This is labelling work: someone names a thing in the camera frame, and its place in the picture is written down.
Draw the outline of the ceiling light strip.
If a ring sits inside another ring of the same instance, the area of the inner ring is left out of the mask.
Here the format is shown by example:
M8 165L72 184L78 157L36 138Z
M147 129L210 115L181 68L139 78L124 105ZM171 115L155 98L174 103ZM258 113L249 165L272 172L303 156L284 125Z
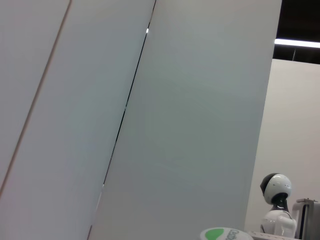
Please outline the ceiling light strip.
M294 47L301 47L301 48L320 49L320 42L313 42L313 41L301 41L301 40L290 40L290 39L277 38L274 40L274 44L275 45L282 45L282 46L294 46Z

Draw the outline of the white humanoid robot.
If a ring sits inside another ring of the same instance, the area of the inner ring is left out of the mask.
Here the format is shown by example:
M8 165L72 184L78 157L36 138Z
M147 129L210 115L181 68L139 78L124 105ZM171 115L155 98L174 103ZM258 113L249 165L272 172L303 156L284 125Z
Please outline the white humanoid robot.
M297 221L292 218L287 198L292 193L292 183L280 173L271 173L264 177L260 184L263 198L272 208L265 214L260 224L264 234L294 238Z

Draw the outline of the clear green-label water bottle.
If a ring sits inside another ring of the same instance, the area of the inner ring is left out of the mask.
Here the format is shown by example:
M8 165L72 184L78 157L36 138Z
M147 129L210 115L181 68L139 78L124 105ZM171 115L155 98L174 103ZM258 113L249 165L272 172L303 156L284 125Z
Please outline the clear green-label water bottle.
M248 233L228 227L214 227L202 231L197 240L254 240Z

